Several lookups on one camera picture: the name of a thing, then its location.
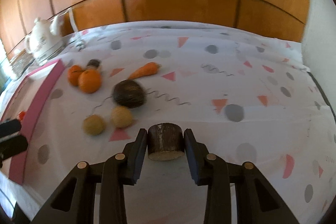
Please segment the orange carrot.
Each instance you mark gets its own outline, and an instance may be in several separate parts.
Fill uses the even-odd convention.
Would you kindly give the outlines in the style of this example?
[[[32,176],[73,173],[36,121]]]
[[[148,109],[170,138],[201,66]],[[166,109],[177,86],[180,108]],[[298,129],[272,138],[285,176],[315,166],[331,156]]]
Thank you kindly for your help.
[[[141,77],[147,77],[156,75],[161,68],[161,65],[155,62],[150,62],[145,64],[144,66],[136,69],[133,73],[130,74],[128,80],[139,79]]]

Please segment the dark cut log white end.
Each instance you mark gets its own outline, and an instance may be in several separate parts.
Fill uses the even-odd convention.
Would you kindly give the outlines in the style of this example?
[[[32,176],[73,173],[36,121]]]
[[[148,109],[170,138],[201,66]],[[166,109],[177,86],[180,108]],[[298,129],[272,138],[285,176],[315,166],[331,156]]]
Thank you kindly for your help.
[[[147,132],[147,154],[153,161],[171,161],[184,156],[182,129],[173,123],[151,126]]]

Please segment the patterned white tablecloth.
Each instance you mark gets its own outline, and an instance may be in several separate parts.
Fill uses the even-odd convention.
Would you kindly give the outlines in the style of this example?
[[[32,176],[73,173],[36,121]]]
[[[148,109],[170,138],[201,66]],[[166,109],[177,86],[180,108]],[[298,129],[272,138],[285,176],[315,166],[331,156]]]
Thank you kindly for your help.
[[[227,162],[253,162],[300,223],[318,223],[335,197],[335,119],[301,44],[249,32],[186,22],[123,23],[84,31],[85,48],[69,43],[66,68],[101,61],[102,86],[85,94],[63,73],[41,112],[27,155],[25,183],[1,175],[1,204],[18,203],[33,218],[80,161],[105,161],[163,122],[192,129],[197,141]],[[129,109],[133,123],[116,128],[116,84],[147,63],[156,75],[134,79],[146,94]],[[99,115],[96,136],[83,120]]]

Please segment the white ceramic electric kettle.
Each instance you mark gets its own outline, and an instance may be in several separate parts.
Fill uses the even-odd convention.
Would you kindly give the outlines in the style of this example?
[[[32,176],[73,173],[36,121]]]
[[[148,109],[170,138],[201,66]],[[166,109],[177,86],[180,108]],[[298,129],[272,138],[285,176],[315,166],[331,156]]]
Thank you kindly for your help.
[[[51,21],[37,17],[30,34],[25,37],[27,53],[32,54],[38,65],[52,58],[62,49],[61,26],[63,20],[56,15]]]

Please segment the woven tissue box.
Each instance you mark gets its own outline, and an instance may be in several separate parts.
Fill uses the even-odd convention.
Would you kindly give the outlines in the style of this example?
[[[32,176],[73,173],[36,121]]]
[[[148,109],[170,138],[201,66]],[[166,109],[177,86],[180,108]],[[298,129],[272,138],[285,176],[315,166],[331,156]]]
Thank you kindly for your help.
[[[10,66],[13,71],[12,80],[19,79],[25,70],[34,62],[34,57],[25,49],[21,50],[15,57],[10,60]]]

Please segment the small red tomato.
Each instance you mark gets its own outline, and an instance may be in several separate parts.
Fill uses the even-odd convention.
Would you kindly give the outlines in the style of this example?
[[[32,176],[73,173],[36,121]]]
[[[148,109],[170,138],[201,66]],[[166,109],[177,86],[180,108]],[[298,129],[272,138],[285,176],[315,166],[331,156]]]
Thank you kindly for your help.
[[[26,112],[25,111],[21,111],[18,114],[18,120],[21,122],[24,119],[25,115],[26,115]]]

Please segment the yellow round fruit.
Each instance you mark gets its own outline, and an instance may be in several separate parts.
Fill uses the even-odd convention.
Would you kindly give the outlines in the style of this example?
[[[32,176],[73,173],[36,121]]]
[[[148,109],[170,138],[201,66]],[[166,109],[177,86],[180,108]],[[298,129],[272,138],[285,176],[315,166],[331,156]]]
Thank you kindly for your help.
[[[116,128],[126,128],[133,123],[133,116],[127,107],[116,106],[112,109],[111,121]]]
[[[101,116],[93,114],[83,120],[82,128],[86,134],[96,136],[105,130],[106,124]]]

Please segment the dark brown oval fruit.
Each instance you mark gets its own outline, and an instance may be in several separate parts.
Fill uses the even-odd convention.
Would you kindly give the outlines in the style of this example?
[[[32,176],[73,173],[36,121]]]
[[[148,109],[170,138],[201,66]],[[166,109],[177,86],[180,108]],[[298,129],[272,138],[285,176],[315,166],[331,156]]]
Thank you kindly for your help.
[[[112,90],[114,102],[129,109],[145,104],[146,94],[143,87],[134,80],[123,80],[116,84]]]

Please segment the pink shallow box tray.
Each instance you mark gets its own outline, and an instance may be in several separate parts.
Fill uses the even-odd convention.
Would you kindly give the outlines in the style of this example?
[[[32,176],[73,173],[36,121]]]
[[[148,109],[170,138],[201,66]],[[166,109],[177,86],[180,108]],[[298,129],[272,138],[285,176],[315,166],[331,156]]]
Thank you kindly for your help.
[[[20,133],[26,137],[28,143],[31,141],[44,105],[64,69],[65,66],[60,59],[35,69],[22,79],[7,102],[1,120],[17,118],[20,111],[25,111]]]

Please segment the small dark cut log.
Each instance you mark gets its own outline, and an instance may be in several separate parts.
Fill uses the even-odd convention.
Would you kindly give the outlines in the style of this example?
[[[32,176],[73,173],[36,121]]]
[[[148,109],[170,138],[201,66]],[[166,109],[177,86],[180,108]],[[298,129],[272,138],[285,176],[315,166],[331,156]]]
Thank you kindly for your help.
[[[96,71],[101,71],[101,61],[98,59],[91,59],[90,61],[88,61],[87,65],[86,65],[86,70],[88,69],[94,69]]]

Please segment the orange tangerine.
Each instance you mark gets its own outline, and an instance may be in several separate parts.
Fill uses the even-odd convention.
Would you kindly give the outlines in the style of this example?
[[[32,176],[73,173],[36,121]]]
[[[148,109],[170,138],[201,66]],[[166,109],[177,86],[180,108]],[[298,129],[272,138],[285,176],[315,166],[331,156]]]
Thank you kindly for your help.
[[[99,71],[96,69],[85,70],[78,78],[79,89],[84,93],[94,93],[102,85],[102,79]]]
[[[72,67],[68,69],[68,73],[67,73],[68,82],[72,86],[78,86],[79,77],[82,73],[83,73],[83,68],[80,65],[72,65]]]

